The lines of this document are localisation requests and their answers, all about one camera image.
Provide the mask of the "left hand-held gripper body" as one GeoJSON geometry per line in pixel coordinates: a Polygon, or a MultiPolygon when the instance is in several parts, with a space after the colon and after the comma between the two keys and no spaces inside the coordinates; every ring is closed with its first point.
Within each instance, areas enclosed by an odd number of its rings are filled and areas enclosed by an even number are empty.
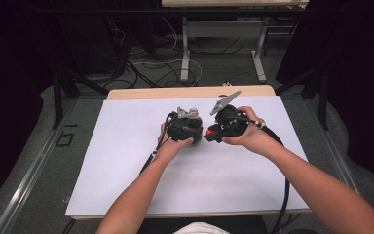
{"type": "Polygon", "coordinates": [[[174,141],[185,140],[193,138],[195,133],[190,127],[192,115],[181,108],[170,113],[169,121],[167,122],[167,134],[174,141]]]}

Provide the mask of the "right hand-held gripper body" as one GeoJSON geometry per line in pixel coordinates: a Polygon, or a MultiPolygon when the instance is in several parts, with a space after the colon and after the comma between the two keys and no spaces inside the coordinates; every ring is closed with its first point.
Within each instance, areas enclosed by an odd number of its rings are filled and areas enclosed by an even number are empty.
{"type": "Polygon", "coordinates": [[[249,119],[230,102],[236,98],[241,91],[236,91],[229,96],[218,100],[210,111],[210,115],[215,116],[215,123],[222,125],[222,129],[216,131],[211,125],[209,128],[216,132],[221,132],[223,137],[238,137],[244,133],[249,119]]]}

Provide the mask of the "person's left hand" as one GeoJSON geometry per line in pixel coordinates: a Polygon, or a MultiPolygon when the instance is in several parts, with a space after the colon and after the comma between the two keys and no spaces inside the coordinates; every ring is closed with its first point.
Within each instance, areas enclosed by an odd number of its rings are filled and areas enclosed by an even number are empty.
{"type": "Polygon", "coordinates": [[[174,141],[167,134],[164,124],[161,125],[161,132],[158,136],[157,161],[170,162],[184,148],[189,147],[193,143],[191,138],[181,141],[174,141]]]}

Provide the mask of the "person's right hand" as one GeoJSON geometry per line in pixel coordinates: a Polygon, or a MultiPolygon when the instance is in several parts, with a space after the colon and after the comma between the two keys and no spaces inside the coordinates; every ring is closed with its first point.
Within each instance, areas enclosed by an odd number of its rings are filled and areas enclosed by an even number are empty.
{"type": "Polygon", "coordinates": [[[242,135],[225,136],[222,138],[222,141],[230,145],[243,146],[247,150],[266,158],[282,155],[286,151],[281,144],[259,129],[255,124],[248,124],[242,135]]]}

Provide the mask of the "white table mat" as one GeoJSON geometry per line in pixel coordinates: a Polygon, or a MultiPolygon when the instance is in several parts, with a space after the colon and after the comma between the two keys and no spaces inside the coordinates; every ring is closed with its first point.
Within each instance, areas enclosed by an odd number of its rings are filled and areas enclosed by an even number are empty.
{"type": "MultiPolygon", "coordinates": [[[[213,97],[107,100],[100,110],[66,215],[99,218],[137,178],[157,145],[160,126],[178,106],[195,107],[214,122],[213,97]]],[[[167,166],[148,210],[150,217],[257,214],[306,204],[286,188],[280,170],[243,147],[201,140],[167,166]]]]}

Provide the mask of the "person's white clothing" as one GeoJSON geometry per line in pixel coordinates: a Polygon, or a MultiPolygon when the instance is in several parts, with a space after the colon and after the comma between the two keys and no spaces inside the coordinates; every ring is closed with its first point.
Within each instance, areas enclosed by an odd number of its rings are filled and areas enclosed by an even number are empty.
{"type": "Polygon", "coordinates": [[[230,234],[228,231],[205,222],[193,222],[173,234],[230,234]]]}

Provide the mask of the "white desk with metal legs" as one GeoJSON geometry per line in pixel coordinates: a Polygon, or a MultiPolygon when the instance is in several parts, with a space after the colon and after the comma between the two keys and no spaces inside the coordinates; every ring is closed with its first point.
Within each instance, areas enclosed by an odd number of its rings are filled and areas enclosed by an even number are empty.
{"type": "MultiPolygon", "coordinates": [[[[293,7],[306,7],[310,0],[162,0],[162,6],[171,10],[290,10],[293,7]]],[[[261,53],[265,40],[270,17],[245,19],[236,17],[222,20],[190,20],[182,18],[182,46],[183,58],[181,63],[180,80],[185,82],[189,78],[190,38],[205,37],[239,37],[256,38],[256,48],[251,52],[257,80],[265,84],[266,73],[261,62],[261,53]]]]}

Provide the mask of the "black metal stand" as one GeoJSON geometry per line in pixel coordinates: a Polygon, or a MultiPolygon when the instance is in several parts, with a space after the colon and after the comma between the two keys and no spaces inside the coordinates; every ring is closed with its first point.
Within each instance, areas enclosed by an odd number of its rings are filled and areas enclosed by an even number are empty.
{"type": "Polygon", "coordinates": [[[83,83],[87,87],[97,91],[102,95],[107,95],[108,90],[98,86],[95,82],[89,80],[85,76],[67,68],[62,63],[57,65],[53,70],[53,88],[54,88],[54,105],[55,105],[55,121],[54,129],[59,126],[63,119],[62,94],[66,94],[69,98],[78,98],[80,91],[76,82],[83,83]]]}
{"type": "Polygon", "coordinates": [[[299,85],[305,84],[302,90],[303,99],[313,99],[316,94],[319,94],[318,100],[318,121],[322,127],[327,131],[327,98],[328,98],[328,79],[329,79],[329,68],[325,65],[316,65],[313,68],[308,69],[302,75],[291,79],[289,82],[280,85],[275,89],[277,95],[282,94],[286,90],[299,85]]]}

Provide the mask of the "aluminium floor rail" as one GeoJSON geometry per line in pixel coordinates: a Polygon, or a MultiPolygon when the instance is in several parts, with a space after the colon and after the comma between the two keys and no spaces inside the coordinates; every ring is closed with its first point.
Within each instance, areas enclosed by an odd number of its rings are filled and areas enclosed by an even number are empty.
{"type": "Polygon", "coordinates": [[[346,164],[342,154],[336,147],[335,142],[331,138],[331,135],[328,131],[325,131],[323,128],[319,128],[319,132],[322,135],[322,138],[326,144],[327,149],[330,152],[330,161],[333,165],[333,168],[341,181],[348,185],[353,191],[359,194],[359,191],[355,185],[355,182],[352,178],[351,171],[346,164]]]}
{"type": "Polygon", "coordinates": [[[0,189],[0,234],[66,234],[65,215],[72,192],[74,130],[55,121],[45,100],[37,124],[0,189]]]}

